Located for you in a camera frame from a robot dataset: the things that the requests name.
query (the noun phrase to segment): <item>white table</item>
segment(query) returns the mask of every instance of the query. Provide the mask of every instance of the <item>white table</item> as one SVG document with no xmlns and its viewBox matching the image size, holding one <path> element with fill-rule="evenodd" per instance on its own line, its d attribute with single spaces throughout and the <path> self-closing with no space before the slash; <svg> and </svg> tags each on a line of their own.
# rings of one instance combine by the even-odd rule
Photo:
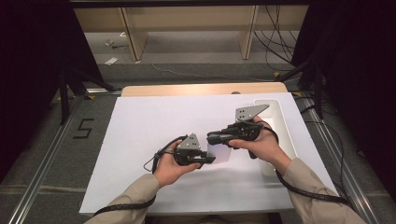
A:
<svg viewBox="0 0 396 224">
<path fill-rule="evenodd" d="M 91 215 L 121 194 L 147 171 L 143 164 L 174 138 L 196 133 L 202 150 L 205 135 L 234 121 L 237 107 L 258 99 L 279 101 L 296 154 L 325 185 L 335 187 L 300 112 L 289 93 L 206 96 L 121 97 L 118 99 L 90 184 L 80 209 Z M 149 215 L 273 212 L 291 209 L 286 189 L 262 175 L 258 160 L 233 150 L 228 162 L 204 165 L 161 189 Z"/>
</svg>

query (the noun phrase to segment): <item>beige sleeve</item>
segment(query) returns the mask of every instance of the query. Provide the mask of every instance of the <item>beige sleeve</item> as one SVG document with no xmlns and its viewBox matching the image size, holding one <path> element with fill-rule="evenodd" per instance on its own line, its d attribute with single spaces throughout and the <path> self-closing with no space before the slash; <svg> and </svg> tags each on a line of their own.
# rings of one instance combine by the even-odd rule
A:
<svg viewBox="0 0 396 224">
<path fill-rule="evenodd" d="M 142 175 L 132 185 L 128 187 L 119 197 L 114 199 L 109 205 L 119 203 L 146 203 L 157 193 L 160 185 L 154 175 Z M 93 223 L 144 223 L 148 209 L 135 209 L 125 211 L 112 211 L 99 214 L 87 224 Z"/>
<path fill-rule="evenodd" d="M 336 196 L 300 159 L 291 161 L 283 178 L 297 189 Z M 365 223 L 344 204 L 315 200 L 291 191 L 289 196 L 303 223 Z"/>
</svg>

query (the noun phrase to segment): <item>floor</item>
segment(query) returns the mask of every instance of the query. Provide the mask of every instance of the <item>floor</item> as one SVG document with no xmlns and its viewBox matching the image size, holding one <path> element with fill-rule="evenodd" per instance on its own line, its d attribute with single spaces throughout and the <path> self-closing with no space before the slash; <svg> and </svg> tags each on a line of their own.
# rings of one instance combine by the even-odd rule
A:
<svg viewBox="0 0 396 224">
<path fill-rule="evenodd" d="M 264 44 L 263 35 L 271 36 L 272 32 L 258 33 Z M 298 32 L 281 33 L 285 42 L 293 47 Z M 106 82 L 124 87 L 127 85 L 147 85 L 159 83 L 206 83 L 206 82 L 241 82 L 273 80 L 277 73 L 285 74 L 292 66 L 272 53 L 265 53 L 265 47 L 253 36 L 248 60 L 242 60 L 235 32 L 186 32 L 186 33 L 150 33 L 141 61 L 135 62 L 127 45 L 126 38 L 120 34 L 86 34 L 92 53 Z M 107 46 L 108 40 L 114 41 Z M 271 44 L 271 48 L 282 57 L 289 54 L 281 46 Z M 118 60 L 112 65 L 104 63 L 112 57 Z M 298 76 L 287 80 L 289 91 L 296 90 Z M 96 88 L 87 83 L 89 88 Z M 90 94 L 91 98 L 73 99 L 69 92 L 70 104 L 74 112 L 70 125 L 64 131 L 57 153 L 49 163 L 49 169 L 39 184 L 37 195 L 26 208 L 28 213 L 23 217 L 24 223 L 82 223 L 88 219 L 78 213 L 88 186 L 96 158 L 100 151 L 106 127 L 111 118 L 112 108 L 117 94 Z M 304 110 L 310 99 L 296 100 L 297 106 Z M 396 204 L 389 197 L 376 177 L 367 160 L 359 155 L 353 136 L 348 131 L 342 118 L 337 116 L 331 99 L 323 99 L 324 121 L 334 144 L 345 151 L 344 160 L 347 169 L 353 174 L 358 187 L 373 209 L 376 221 L 372 223 L 396 223 Z M 304 120 L 315 118 L 315 112 L 308 110 L 302 114 Z M 43 158 L 50 148 L 52 140 L 60 130 L 61 106 L 55 96 L 46 118 L 43 119 L 33 136 L 29 147 L 22 152 L 6 179 L 0 185 L 0 223 L 7 223 L 13 210 L 17 208 L 21 196 L 32 183 Z M 92 128 L 89 138 L 79 136 L 85 132 L 78 127 L 84 125 Z M 315 123 L 306 123 L 314 139 L 320 157 L 332 179 L 339 183 L 339 166 L 336 165 L 329 150 L 328 143 Z M 301 223 L 293 210 L 280 212 L 282 222 Z"/>
</svg>

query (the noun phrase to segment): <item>table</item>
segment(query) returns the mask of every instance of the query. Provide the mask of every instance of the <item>table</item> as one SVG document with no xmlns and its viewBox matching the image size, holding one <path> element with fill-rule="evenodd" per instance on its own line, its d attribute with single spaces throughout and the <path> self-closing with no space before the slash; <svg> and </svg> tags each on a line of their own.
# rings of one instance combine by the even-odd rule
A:
<svg viewBox="0 0 396 224">
<path fill-rule="evenodd" d="M 231 95 L 233 91 L 243 94 Z M 272 93 L 254 94 L 263 91 Z M 227 121 L 233 120 L 233 109 L 236 105 L 252 104 L 253 99 L 257 98 L 279 101 L 296 154 L 317 172 L 328 187 L 335 191 L 298 108 L 292 96 L 285 91 L 286 88 L 281 83 L 125 88 L 122 97 L 116 103 L 80 213 L 91 215 L 128 187 L 143 172 L 141 165 L 146 162 L 144 159 L 149 160 L 148 155 L 151 155 L 151 151 L 147 153 L 145 148 L 153 148 L 150 149 L 153 154 L 159 147 L 166 145 L 172 140 L 169 140 L 166 134 L 174 132 L 175 127 L 182 133 L 196 128 L 196 123 L 204 123 L 205 125 L 201 126 L 208 127 L 208 129 L 219 127 L 216 121 L 220 120 L 219 117 L 224 117 Z M 216 111 L 221 115 L 215 117 L 210 124 L 207 120 L 201 120 L 200 116 L 193 116 L 193 119 L 190 116 L 200 106 L 220 105 L 219 103 L 224 102 L 224 99 L 230 98 L 232 100 L 227 100 L 227 104 L 217 106 Z M 189 105 L 180 113 L 180 108 L 182 108 L 180 103 L 183 102 L 189 102 Z M 153 127 L 149 124 L 152 118 L 155 118 L 156 122 L 156 127 L 152 131 L 154 137 L 145 137 L 148 129 Z M 177 125 L 168 125 L 168 119 L 177 121 Z M 202 133 L 205 128 L 200 127 L 196 130 Z M 252 161 L 245 150 L 233 150 L 228 162 L 216 166 L 205 165 L 200 171 L 183 175 L 174 185 L 161 189 L 156 203 L 149 208 L 148 215 L 273 212 L 293 208 L 286 189 L 274 176 L 263 176 L 259 167 L 258 161 Z"/>
</svg>

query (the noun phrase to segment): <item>person's right hand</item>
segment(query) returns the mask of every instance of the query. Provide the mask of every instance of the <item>person's right hand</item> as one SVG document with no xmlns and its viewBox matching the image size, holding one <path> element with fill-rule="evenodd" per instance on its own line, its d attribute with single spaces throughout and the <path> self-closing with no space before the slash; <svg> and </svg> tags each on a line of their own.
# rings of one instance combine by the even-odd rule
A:
<svg viewBox="0 0 396 224">
<path fill-rule="evenodd" d="M 258 116 L 254 117 L 254 122 L 259 122 L 267 128 L 271 126 L 263 122 Z M 229 142 L 232 147 L 245 148 L 253 152 L 259 159 L 268 161 L 283 175 L 291 161 L 289 156 L 280 148 L 274 135 L 267 130 L 262 130 L 254 141 L 244 141 L 234 139 Z"/>
</svg>

